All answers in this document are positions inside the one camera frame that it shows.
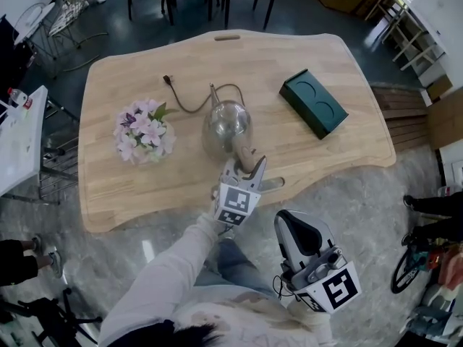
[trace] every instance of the floor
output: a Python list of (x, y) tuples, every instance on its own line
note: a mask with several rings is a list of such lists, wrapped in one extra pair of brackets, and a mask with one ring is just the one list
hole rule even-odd
[[(208, 22), (203, 0), (177, 1), (174, 27), (161, 15), (160, 0), (135, 0), (133, 22), (127, 18), (126, 0), (108, 0), (86, 12), (85, 24), (88, 29), (110, 32), (108, 38), (96, 39), (101, 40), (98, 50), (102, 56), (145, 50), (222, 29), (219, 9), (214, 12), (214, 20)], [(266, 2), (262, 0), (255, 13), (251, 7), (252, 0), (231, 0), (229, 27), (261, 30)], [(381, 28), (325, 9), (317, 0), (276, 0), (268, 25), (270, 33), (340, 35), (369, 81), (418, 86), (413, 73), (400, 72), (391, 61), (389, 47), (374, 43), (377, 30)], [(62, 74), (52, 82), (40, 68), (34, 68), (27, 83), (46, 83), (55, 98), (78, 114), (87, 70)], [(343, 171), (313, 184), (290, 201), (259, 207), (252, 220), (237, 232), (236, 241), (271, 282), (281, 272), (281, 254), (273, 229), (275, 213), (286, 208), (322, 218), (345, 255), (354, 260), (363, 289), (361, 297), (332, 318), (338, 346), (392, 347), (427, 281), (426, 275), (420, 274), (402, 294), (393, 295), (389, 290), (391, 274), (403, 253), (400, 240), (419, 221), (403, 206), (402, 195), (431, 196), (438, 183), (432, 150), (427, 145), (407, 150), (398, 154), (390, 168)], [(25, 184), (19, 192), (32, 189)], [(0, 200), (0, 239), (28, 239), (41, 233), (46, 244), (58, 248), (65, 259), (61, 280), (45, 270), (36, 279), (4, 287), (2, 293), (13, 302), (30, 301), (41, 296), (57, 297), (68, 284), (76, 290), (73, 305), (80, 316), (104, 316), (143, 266), (174, 243), (200, 214), (200, 209), (154, 213), (123, 229), (94, 235), (82, 227), (77, 187), (63, 191), (60, 200), (58, 207)], [(19, 323), (23, 329), (15, 328), (14, 333), (27, 345), (29, 331), (40, 331), (40, 327), (33, 319), (19, 318)], [(0, 333), (9, 331), (2, 327)]]

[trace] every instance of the black hair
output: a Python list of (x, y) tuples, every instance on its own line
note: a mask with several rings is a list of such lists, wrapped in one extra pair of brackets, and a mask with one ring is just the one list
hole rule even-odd
[(176, 347), (211, 347), (218, 339), (213, 335), (216, 326), (204, 324), (175, 330), (171, 320), (164, 320), (154, 325), (142, 327), (127, 333), (109, 347), (133, 346), (176, 346)]

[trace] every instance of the green box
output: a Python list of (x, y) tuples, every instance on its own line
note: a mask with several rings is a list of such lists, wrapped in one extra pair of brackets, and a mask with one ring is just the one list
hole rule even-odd
[(320, 140), (348, 116), (308, 69), (287, 79), (281, 86), (280, 94)]

